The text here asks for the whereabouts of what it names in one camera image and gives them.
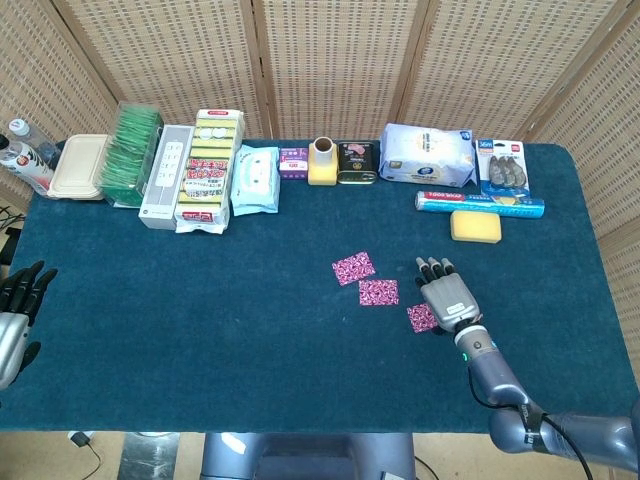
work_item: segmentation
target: table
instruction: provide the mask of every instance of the table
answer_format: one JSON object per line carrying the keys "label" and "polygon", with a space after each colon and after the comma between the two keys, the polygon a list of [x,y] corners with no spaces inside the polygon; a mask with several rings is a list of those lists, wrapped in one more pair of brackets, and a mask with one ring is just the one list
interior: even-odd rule
{"label": "table", "polygon": [[[60,273],[0,429],[486,432],[452,339],[410,328],[417,255],[454,261],[543,408],[626,415],[637,388],[573,161],[525,153],[547,210],[503,218],[496,245],[452,241],[449,215],[415,210],[423,187],[383,180],[283,181],[277,215],[232,218],[222,236],[35,198],[14,268]],[[331,263],[360,251],[398,280],[399,305],[362,307],[357,283],[338,285]]]}

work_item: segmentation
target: tin can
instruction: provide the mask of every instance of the tin can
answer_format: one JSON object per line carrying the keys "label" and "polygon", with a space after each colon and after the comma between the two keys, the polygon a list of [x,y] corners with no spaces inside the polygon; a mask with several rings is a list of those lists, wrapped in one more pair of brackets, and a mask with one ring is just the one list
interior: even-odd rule
{"label": "tin can", "polygon": [[371,184],[377,178],[371,142],[338,143],[338,183]]}

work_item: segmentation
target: woven partition panel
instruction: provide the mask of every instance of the woven partition panel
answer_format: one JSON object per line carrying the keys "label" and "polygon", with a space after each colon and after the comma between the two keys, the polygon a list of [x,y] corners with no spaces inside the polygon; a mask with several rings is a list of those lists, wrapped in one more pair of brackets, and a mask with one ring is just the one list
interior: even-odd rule
{"label": "woven partition panel", "polygon": [[606,258],[604,265],[636,381],[640,384],[640,242]]}
{"label": "woven partition panel", "polygon": [[512,138],[613,0],[441,0],[401,118]]}
{"label": "woven partition panel", "polygon": [[639,65],[636,18],[535,139],[573,155],[598,237],[640,216]]}
{"label": "woven partition panel", "polygon": [[[38,0],[5,2],[0,10],[0,124],[21,116],[62,140],[106,132],[115,100],[105,96]],[[21,210],[31,187],[0,169],[0,196]]]}
{"label": "woven partition panel", "polygon": [[129,101],[158,105],[166,123],[192,124],[200,108],[246,113],[246,136],[261,137],[239,2],[68,0]]}
{"label": "woven partition panel", "polygon": [[377,138],[416,0],[265,0],[280,137]]}

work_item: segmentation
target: pink patterned card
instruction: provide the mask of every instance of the pink patterned card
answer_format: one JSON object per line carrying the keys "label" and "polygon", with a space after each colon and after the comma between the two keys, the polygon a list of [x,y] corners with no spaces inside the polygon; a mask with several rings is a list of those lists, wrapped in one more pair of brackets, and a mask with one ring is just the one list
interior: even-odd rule
{"label": "pink patterned card", "polygon": [[331,264],[331,266],[342,287],[376,273],[367,252],[356,253]]}
{"label": "pink patterned card", "polygon": [[397,305],[396,280],[360,280],[360,305]]}
{"label": "pink patterned card", "polygon": [[433,316],[431,308],[426,303],[407,308],[407,314],[411,327],[416,333],[426,332],[438,326],[436,317]]}

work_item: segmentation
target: plastic bottle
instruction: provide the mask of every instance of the plastic bottle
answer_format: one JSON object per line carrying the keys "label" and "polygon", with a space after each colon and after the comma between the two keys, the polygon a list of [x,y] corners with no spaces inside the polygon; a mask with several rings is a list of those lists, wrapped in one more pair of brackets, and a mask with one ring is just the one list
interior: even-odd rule
{"label": "plastic bottle", "polygon": [[53,170],[29,145],[17,140],[10,142],[7,137],[0,135],[0,164],[31,185],[36,193],[47,196]]}
{"label": "plastic bottle", "polygon": [[9,123],[9,130],[15,135],[16,140],[33,148],[51,170],[56,169],[62,152],[38,127],[16,118]]}

